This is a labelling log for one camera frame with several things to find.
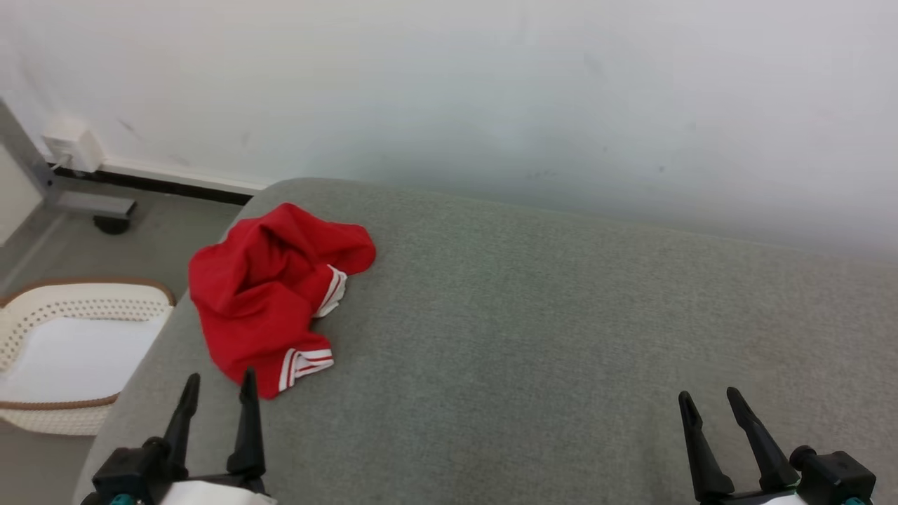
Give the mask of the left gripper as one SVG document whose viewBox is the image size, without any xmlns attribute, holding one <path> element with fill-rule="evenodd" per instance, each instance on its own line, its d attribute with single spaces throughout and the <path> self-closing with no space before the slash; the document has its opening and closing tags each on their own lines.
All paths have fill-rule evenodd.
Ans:
<svg viewBox="0 0 898 505">
<path fill-rule="evenodd" d="M 168 444 L 167 466 L 173 483 L 161 504 L 278 504 L 266 492 L 265 448 L 262 434 L 257 377 L 247 368 L 239 393 L 241 414 L 234 450 L 228 456 L 227 473 L 189 478 L 185 466 L 190 424 L 198 409 L 200 374 L 193 373 L 182 390 L 171 415 L 164 440 Z"/>
</svg>

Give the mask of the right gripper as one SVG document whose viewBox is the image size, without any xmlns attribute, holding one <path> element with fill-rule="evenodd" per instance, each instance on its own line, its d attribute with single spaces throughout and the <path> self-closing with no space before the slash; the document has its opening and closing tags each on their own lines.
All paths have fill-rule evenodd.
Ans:
<svg viewBox="0 0 898 505">
<path fill-rule="evenodd" d="M 722 472 L 706 440 L 703 419 L 692 396 L 688 392 L 680 392 L 678 405 L 694 499 L 699 504 L 805 505 L 806 501 L 794 489 L 800 480 L 798 471 L 791 466 L 772 434 L 737 388 L 728 387 L 727 397 L 732 415 L 743 429 L 759 469 L 760 491 L 735 493 L 734 483 Z"/>
</svg>

